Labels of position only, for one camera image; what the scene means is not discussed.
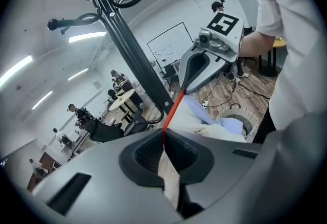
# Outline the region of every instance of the black chair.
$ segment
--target black chair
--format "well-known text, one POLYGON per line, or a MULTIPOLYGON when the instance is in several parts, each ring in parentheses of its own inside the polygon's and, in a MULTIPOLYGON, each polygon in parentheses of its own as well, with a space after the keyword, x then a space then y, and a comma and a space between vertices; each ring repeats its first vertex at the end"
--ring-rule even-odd
MULTIPOLYGON (((255 28, 250 27, 250 28, 244 28, 244 36, 247 36, 249 34, 251 34, 253 31, 255 31, 255 28)), ((252 60, 256 63, 256 59, 254 57, 242 57, 242 59, 244 59, 244 64, 243 66, 245 66, 245 63, 247 60, 252 60)))
POLYGON ((98 120, 89 121, 84 129, 90 133, 90 140, 99 142, 108 142, 116 139, 123 138, 128 135, 132 135, 138 132, 143 132, 147 130, 147 125, 140 124, 136 125, 136 121, 145 121, 141 115, 136 115, 131 122, 127 125, 125 131, 123 131, 120 126, 121 123, 108 126, 102 124, 98 120))
POLYGON ((165 74, 163 75, 163 79, 167 80, 167 83, 169 85, 169 91, 173 85, 174 78, 178 78, 178 74, 176 74, 176 71, 173 66, 168 65, 165 66, 165 74))
POLYGON ((117 99, 116 92, 113 89, 108 90, 108 95, 112 97, 113 100, 117 99))

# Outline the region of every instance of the fluorescent light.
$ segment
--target fluorescent light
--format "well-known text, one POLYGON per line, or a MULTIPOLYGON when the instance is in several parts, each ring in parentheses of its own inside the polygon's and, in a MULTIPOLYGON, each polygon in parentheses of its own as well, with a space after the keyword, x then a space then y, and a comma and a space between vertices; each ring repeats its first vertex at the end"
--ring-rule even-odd
POLYGON ((40 105, 40 103, 43 101, 43 100, 45 100, 50 94, 52 93, 52 91, 50 91, 48 94, 46 94, 43 98, 41 98, 40 99, 40 101, 39 102, 37 102, 36 104, 35 104, 35 106, 34 107, 32 107, 32 109, 35 109, 38 105, 40 105))
POLYGON ((87 39, 87 38, 95 38, 95 37, 102 37, 106 34, 106 31, 104 32, 94 32, 94 33, 88 33, 88 34, 82 34, 74 37, 70 37, 68 43, 72 43, 78 40, 87 39))
POLYGON ((75 75, 71 76, 71 77, 68 79, 68 81, 70 81, 71 79, 75 78, 76 76, 80 75, 81 73, 83 73, 83 72, 85 72, 85 71, 87 71, 87 70, 88 70, 88 68, 87 68, 87 69, 84 69, 84 70, 82 70, 82 71, 80 71, 79 73, 76 73, 75 75))
POLYGON ((11 69, 9 69, 6 73, 3 74, 3 76, 0 78, 0 87, 11 77, 13 76, 17 71, 19 71, 22 67, 27 65, 32 61, 32 56, 28 56, 25 59, 21 60, 19 63, 17 63, 15 66, 13 66, 11 69))

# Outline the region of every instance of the white shirt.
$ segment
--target white shirt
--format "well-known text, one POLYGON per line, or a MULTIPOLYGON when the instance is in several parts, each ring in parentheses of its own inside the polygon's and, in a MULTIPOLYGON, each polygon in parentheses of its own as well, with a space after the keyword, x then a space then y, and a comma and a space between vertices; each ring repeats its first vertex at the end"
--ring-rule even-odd
POLYGON ((288 56, 269 102, 271 119, 280 130, 306 113, 326 110, 326 30, 312 0, 258 3, 256 30, 287 40, 288 56))
POLYGON ((33 172, 34 172, 35 174, 37 174, 36 169, 42 169, 42 170, 44 170, 46 173, 48 172, 47 169, 44 169, 44 168, 43 168, 43 165, 42 165, 42 163, 40 163, 40 162, 33 162, 33 163, 32 163, 32 168, 33 168, 33 172))
POLYGON ((57 133, 56 133, 56 139, 60 142, 60 141, 62 141, 62 137, 63 136, 66 136, 66 134, 64 133, 64 132, 62 132, 62 131, 57 131, 57 133))

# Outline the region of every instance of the white ceiling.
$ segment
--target white ceiling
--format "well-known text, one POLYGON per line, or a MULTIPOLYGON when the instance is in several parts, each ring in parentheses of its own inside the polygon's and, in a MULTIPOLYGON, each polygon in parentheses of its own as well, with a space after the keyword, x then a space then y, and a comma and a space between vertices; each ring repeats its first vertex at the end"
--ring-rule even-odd
MULTIPOLYGON (((123 16, 131 21, 145 7, 157 0, 144 0, 133 8, 124 9, 123 16)), ((94 12, 86 0, 11 0, 2 19, 0 33, 0 76, 28 55, 34 61, 0 92, 5 112, 16 118, 26 118, 23 110, 54 88, 67 84, 67 78, 89 66, 97 45, 102 38, 93 38, 68 44, 71 36, 104 31, 95 23, 77 27, 61 35, 59 30, 50 32, 46 26, 51 18, 72 19, 87 12, 94 12)))

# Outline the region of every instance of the red cable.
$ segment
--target red cable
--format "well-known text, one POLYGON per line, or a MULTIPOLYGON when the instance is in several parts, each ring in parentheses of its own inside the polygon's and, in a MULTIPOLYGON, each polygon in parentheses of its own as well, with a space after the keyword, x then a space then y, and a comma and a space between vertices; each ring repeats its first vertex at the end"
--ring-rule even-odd
POLYGON ((179 94, 178 98, 176 99, 172 109, 168 113, 168 116, 166 118, 165 124, 163 125, 163 129, 162 129, 162 143, 163 143, 163 145, 165 145, 165 143, 166 143, 166 129, 168 128, 169 122, 172 120, 173 116, 175 115, 177 107, 178 107, 179 103, 182 101, 184 96, 185 96, 185 90, 183 89, 181 91, 181 93, 179 94))

